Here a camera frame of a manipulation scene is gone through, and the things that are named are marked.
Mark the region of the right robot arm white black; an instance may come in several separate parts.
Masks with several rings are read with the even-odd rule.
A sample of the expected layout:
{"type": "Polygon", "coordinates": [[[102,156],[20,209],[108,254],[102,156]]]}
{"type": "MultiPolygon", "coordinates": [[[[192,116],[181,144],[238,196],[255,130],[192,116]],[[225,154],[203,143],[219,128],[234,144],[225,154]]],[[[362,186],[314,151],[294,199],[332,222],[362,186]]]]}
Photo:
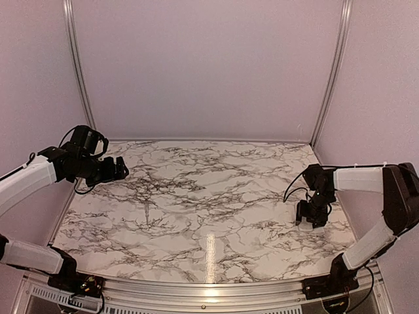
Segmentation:
{"type": "Polygon", "coordinates": [[[302,173],[311,196],[298,202],[295,224],[313,229],[327,224],[333,202],[341,200],[356,226],[366,218],[365,233],[333,258],[329,273],[302,282],[307,298],[356,289],[358,271],[383,255],[418,225],[418,174],[409,163],[365,166],[309,165],[302,173]]]}

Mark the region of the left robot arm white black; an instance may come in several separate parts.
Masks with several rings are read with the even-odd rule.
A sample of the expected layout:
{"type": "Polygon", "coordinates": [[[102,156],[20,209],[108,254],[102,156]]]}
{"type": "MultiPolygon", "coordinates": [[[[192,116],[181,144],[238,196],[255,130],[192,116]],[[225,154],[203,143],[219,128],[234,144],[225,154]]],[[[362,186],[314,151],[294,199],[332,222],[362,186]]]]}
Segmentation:
{"type": "MultiPolygon", "coordinates": [[[[129,170],[123,158],[106,157],[108,139],[89,126],[68,131],[69,141],[31,153],[29,160],[1,177],[1,214],[38,190],[67,180],[83,179],[88,188],[125,179],[129,170]]],[[[1,263],[56,276],[69,291],[82,286],[74,258],[55,247],[42,247],[1,236],[1,263]]]]}

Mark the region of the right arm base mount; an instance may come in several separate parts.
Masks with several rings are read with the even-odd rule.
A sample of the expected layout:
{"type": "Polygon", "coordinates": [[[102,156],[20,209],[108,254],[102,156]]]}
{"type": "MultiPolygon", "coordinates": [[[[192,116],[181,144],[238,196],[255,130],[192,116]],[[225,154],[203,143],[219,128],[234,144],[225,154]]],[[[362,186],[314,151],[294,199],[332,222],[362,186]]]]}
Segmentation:
{"type": "Polygon", "coordinates": [[[342,294],[357,288],[359,288],[359,283],[353,277],[333,279],[329,275],[322,275],[302,281],[302,292],[307,300],[342,294]]]}

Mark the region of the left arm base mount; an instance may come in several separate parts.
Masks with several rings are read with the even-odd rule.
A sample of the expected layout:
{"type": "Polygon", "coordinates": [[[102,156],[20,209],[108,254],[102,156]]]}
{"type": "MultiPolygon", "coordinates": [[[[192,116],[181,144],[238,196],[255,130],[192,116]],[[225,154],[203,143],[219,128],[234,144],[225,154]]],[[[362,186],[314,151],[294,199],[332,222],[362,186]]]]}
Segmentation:
{"type": "Polygon", "coordinates": [[[76,273],[70,276],[52,275],[48,278],[48,286],[57,288],[72,295],[101,298],[104,278],[86,273],[76,273]]]}

